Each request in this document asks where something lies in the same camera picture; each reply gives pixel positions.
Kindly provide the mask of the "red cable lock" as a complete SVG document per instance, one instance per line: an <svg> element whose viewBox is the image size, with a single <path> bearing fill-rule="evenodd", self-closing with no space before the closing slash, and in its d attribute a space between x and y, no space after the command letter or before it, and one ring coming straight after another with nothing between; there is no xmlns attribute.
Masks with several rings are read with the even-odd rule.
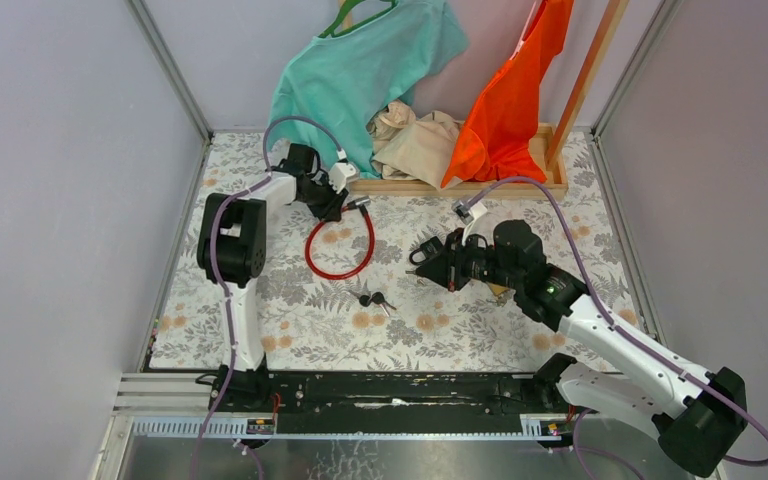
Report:
<svg viewBox="0 0 768 480"><path fill-rule="evenodd" d="M369 203L370 203L370 198L368 196L363 196L363 197L359 197L349 201L341 209L342 214L349 213L352 211L358 212L359 215L362 217L363 224L365 225L365 228L366 228L367 243L366 243L365 253L360 258L359 263L347 271L336 273L336 272L329 272L327 270L323 270L322 268L320 268L315 262L316 248L314 247L314 244L317 242L317 238L320 232L323 229L325 229L326 232L324 234L322 242L324 244L329 244L329 247L327 247L328 251L335 250L337 246L347 246L347 241L350 235L352 234L352 230L348 228L341 228L339 230L336 230L335 228L327 227L325 220L320 221L311 230L310 234L306 238L305 245L304 245L304 259L307 264L307 267L311 270L311 272L314 275L329 281L347 280L357 276L369 265L369 263L373 258L374 250L376 246L376 234L375 234L373 221L369 213L369 208L368 208Z"/></svg>

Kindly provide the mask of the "brass padlock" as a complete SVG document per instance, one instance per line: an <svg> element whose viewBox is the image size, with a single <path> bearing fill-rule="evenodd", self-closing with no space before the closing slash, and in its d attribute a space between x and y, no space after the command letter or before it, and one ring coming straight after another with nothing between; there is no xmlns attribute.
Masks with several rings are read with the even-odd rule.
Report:
<svg viewBox="0 0 768 480"><path fill-rule="evenodd" d="M514 291L509 287L503 287L496 284L488 284L488 288L493 294L495 303L498 306L505 305L509 300L513 298Z"/></svg>

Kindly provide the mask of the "black-headed key pair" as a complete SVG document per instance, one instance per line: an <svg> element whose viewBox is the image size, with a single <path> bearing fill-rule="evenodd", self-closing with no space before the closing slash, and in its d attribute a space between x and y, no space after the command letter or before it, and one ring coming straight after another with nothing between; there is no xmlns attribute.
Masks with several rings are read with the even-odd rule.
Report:
<svg viewBox="0 0 768 480"><path fill-rule="evenodd" d="M385 295L380 292L371 292L371 293L360 293L360 292L354 292L350 291L350 294L358 301L358 303L363 307L370 307L372 305L376 305L380 307L387 316L389 316L392 312L396 311L397 308L390 304L386 298Z"/></svg>

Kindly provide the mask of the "small brass key pair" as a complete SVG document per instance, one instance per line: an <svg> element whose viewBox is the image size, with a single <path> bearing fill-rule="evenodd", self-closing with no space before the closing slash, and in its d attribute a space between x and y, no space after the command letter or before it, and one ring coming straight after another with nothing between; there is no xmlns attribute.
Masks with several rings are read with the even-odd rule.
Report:
<svg viewBox="0 0 768 480"><path fill-rule="evenodd" d="M419 276L414 269L406 270L405 274L415 280L417 284L423 283L422 277Z"/></svg>

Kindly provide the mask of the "black padlock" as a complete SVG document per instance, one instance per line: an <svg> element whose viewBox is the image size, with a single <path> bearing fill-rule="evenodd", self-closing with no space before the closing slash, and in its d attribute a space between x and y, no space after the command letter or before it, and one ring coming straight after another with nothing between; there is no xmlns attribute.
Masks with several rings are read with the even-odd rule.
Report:
<svg viewBox="0 0 768 480"><path fill-rule="evenodd" d="M408 261L411 265L420 266L432 259L443 249L443 242L438 237L432 237L422 242L415 250L408 255Z"/></svg>

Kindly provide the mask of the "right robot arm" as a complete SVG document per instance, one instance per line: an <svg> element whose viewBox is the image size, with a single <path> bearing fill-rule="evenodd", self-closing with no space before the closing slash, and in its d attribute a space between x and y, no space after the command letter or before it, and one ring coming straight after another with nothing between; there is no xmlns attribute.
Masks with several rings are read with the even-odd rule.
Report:
<svg viewBox="0 0 768 480"><path fill-rule="evenodd" d="M451 292L472 280L506 287L523 314L595 352L623 379L605 378L570 356L554 355L533 386L535 402L557 412L571 403L632 426L676 465L708 477L747 427L744 379L681 357L606 308L573 274L548 262L541 238L523 220L507 220L491 242L458 228L409 255L415 275Z"/></svg>

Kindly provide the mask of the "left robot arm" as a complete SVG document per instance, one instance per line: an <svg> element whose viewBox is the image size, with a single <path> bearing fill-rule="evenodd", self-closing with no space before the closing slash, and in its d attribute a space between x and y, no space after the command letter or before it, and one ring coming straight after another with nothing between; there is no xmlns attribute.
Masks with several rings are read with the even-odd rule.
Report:
<svg viewBox="0 0 768 480"><path fill-rule="evenodd" d="M213 193L205 202L197 263L223 294L226 340L217 373L216 398L256 411L269 401L265 351L260 344L257 281L267 259L267 220L281 206L301 202L320 220L335 221L359 170L343 150L327 170L316 166L317 153L292 144L265 177L236 194Z"/></svg>

